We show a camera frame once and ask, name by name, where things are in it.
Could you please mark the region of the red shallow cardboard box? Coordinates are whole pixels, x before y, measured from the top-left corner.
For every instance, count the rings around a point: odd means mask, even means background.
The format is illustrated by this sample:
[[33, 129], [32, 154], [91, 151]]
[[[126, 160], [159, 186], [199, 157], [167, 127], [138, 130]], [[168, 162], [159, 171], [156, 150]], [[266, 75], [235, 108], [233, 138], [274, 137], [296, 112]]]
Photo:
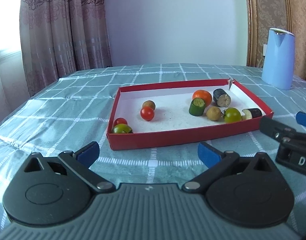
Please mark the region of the red shallow cardboard box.
[[[253, 92], [236, 80], [212, 79], [175, 81], [118, 88], [107, 127], [107, 139], [112, 150], [134, 150], [207, 141], [255, 131], [261, 118], [227, 124], [224, 120], [210, 121], [205, 115], [189, 114], [192, 95], [202, 89], [212, 93], [222, 88], [230, 97], [230, 107], [239, 111], [259, 108], [262, 115], [273, 117], [273, 111]], [[156, 108], [151, 121], [141, 118], [146, 100]], [[113, 134], [116, 118], [124, 118], [133, 133]]]

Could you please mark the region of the brown patterned curtain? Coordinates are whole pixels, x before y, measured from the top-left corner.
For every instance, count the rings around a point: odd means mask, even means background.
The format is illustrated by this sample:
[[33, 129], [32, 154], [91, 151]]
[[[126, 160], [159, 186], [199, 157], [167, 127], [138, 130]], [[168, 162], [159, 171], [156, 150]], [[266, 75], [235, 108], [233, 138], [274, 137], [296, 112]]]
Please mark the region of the brown patterned curtain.
[[30, 95], [78, 70], [112, 66], [105, 0], [21, 0], [19, 30]]

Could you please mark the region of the white wall switch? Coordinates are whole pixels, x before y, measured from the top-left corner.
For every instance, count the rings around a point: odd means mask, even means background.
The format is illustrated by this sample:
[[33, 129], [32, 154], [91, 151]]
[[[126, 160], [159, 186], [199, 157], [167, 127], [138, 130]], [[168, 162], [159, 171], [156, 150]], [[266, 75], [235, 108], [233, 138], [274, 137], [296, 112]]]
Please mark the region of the white wall switch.
[[264, 44], [263, 44], [263, 49], [262, 49], [262, 55], [263, 55], [263, 57], [265, 57], [266, 51], [267, 51], [267, 44], [264, 43]]

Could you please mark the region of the eggplant slice piece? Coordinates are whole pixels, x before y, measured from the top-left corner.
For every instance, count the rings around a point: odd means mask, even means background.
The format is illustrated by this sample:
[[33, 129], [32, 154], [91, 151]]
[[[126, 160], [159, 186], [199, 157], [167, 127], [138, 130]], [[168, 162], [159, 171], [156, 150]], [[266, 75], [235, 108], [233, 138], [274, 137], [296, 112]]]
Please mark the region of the eggplant slice piece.
[[242, 112], [242, 120], [250, 120], [262, 116], [262, 111], [259, 108], [246, 108]]

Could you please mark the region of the small green tomato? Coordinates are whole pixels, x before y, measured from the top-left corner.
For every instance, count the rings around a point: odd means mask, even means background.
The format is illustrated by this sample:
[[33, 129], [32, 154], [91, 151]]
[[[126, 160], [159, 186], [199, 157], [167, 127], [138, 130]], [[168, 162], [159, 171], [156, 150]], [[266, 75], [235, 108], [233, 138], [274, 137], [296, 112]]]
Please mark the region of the small green tomato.
[[234, 122], [239, 122], [242, 119], [240, 111], [238, 111], [236, 108], [229, 107], [222, 111], [222, 117], [224, 119], [224, 122], [230, 124]]

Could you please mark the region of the brown longan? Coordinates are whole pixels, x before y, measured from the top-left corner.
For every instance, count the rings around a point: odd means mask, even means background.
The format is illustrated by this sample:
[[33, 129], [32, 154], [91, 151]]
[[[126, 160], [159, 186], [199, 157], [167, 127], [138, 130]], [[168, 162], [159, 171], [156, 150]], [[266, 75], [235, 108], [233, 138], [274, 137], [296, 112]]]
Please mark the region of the brown longan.
[[152, 100], [146, 100], [143, 104], [142, 107], [150, 107], [151, 109], [155, 110], [156, 105]]
[[218, 107], [209, 107], [206, 111], [206, 117], [211, 121], [218, 121], [221, 118], [222, 112]]

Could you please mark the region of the green cucumber piece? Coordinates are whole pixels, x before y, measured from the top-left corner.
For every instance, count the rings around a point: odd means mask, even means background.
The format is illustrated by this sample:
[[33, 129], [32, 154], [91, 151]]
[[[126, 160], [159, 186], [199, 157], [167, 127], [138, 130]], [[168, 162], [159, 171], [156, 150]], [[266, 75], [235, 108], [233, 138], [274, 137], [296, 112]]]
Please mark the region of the green cucumber piece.
[[206, 104], [202, 98], [194, 98], [190, 103], [189, 114], [193, 116], [202, 116], [205, 108]]

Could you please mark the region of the large green tomato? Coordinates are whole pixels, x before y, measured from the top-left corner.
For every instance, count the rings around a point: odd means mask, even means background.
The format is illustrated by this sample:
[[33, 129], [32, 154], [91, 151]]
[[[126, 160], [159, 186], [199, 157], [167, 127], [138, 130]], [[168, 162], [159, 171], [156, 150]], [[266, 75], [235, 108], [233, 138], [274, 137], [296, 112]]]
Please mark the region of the large green tomato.
[[113, 134], [129, 134], [133, 133], [132, 128], [127, 124], [117, 124], [112, 129]]

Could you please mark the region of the small red cherry tomato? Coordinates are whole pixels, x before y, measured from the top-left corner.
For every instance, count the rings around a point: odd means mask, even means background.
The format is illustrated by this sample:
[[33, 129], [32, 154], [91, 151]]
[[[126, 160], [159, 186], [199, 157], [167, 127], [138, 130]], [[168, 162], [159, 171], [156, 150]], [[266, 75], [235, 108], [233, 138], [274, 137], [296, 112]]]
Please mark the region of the small red cherry tomato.
[[124, 118], [116, 118], [116, 120], [113, 123], [113, 127], [118, 125], [118, 124], [125, 124], [125, 125], [127, 125], [128, 122]]

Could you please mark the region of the orange mandarin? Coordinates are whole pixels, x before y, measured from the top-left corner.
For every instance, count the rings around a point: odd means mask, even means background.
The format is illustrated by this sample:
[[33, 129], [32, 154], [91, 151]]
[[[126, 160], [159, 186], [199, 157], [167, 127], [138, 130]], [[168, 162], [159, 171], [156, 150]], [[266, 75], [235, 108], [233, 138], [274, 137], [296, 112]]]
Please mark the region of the orange mandarin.
[[210, 103], [212, 102], [211, 93], [206, 90], [202, 90], [202, 89], [196, 90], [193, 93], [192, 99], [194, 100], [195, 98], [201, 98], [205, 102], [206, 107], [208, 107]]

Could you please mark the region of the gold framed headboard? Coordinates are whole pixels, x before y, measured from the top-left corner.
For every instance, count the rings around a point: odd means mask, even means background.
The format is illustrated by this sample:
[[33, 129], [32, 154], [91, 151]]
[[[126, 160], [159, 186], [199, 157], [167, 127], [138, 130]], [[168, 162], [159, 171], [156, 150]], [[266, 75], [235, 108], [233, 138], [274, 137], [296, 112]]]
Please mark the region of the gold framed headboard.
[[247, 66], [262, 67], [263, 44], [276, 27], [295, 35], [294, 73], [306, 77], [306, 0], [246, 0], [248, 9]]

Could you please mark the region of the light blue kettle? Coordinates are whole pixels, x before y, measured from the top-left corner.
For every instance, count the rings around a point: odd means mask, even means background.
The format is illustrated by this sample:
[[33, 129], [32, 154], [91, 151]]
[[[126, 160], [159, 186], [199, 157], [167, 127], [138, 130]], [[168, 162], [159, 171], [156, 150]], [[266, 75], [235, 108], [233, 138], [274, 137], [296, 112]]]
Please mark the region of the light blue kettle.
[[289, 31], [270, 28], [264, 57], [262, 80], [278, 89], [292, 86], [295, 63], [295, 35]]

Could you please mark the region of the dark eggplant cylinder piece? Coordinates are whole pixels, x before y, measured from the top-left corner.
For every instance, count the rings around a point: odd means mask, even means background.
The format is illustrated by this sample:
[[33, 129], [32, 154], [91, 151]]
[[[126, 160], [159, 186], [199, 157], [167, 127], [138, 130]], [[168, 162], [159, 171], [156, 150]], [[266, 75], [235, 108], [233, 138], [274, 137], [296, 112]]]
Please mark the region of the dark eggplant cylinder piece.
[[218, 107], [228, 107], [231, 103], [231, 97], [222, 88], [213, 91], [213, 100]]

